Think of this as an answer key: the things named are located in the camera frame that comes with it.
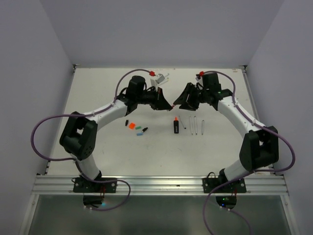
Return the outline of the orange highlighter cap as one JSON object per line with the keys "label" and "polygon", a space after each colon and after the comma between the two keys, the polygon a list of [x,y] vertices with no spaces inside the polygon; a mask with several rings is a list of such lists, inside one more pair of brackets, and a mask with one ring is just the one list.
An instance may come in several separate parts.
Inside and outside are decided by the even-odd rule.
{"label": "orange highlighter cap", "polygon": [[130,123],[130,124],[129,124],[129,128],[130,128],[130,129],[134,129],[134,128],[135,128],[135,123],[133,123],[133,122]]}

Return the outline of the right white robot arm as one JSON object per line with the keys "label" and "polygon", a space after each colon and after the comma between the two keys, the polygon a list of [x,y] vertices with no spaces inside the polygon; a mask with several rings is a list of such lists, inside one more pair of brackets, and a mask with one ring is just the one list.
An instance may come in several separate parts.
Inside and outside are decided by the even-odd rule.
{"label": "right white robot arm", "polygon": [[238,160],[218,175],[219,189],[229,192],[235,187],[234,179],[279,160],[278,131],[250,115],[236,99],[235,90],[222,88],[219,75],[218,71],[198,73],[196,84],[188,83],[174,105],[195,111],[201,103],[209,104],[224,115],[243,137]]}

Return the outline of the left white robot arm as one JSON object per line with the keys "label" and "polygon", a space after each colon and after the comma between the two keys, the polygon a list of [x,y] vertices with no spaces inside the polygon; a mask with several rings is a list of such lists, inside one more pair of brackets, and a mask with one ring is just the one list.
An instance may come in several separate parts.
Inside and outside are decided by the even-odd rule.
{"label": "left white robot arm", "polygon": [[110,122],[129,115],[139,104],[150,105],[157,111],[172,110],[160,87],[168,80],[168,75],[159,73],[150,79],[151,86],[147,87],[145,78],[135,75],[113,102],[89,113],[70,115],[59,143],[74,158],[79,172],[86,178],[84,186],[90,192],[97,192],[102,186],[102,174],[92,155],[97,132]]}

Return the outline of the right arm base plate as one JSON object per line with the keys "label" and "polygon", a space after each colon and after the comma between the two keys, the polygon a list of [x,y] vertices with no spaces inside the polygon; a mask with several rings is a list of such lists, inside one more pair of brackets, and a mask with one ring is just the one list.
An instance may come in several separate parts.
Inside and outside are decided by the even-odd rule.
{"label": "right arm base plate", "polygon": [[213,193],[246,193],[246,184],[244,179],[237,180],[235,182],[221,184],[218,178],[209,177],[202,178],[202,188],[204,193],[210,193],[216,188]]}

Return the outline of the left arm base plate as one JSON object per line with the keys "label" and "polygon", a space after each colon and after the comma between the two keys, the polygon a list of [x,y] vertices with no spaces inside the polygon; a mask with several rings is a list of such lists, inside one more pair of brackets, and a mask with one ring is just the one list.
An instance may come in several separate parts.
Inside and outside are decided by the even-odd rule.
{"label": "left arm base plate", "polygon": [[116,178],[97,179],[102,183],[91,182],[83,177],[72,178],[71,181],[74,183],[73,192],[75,193],[116,193]]}

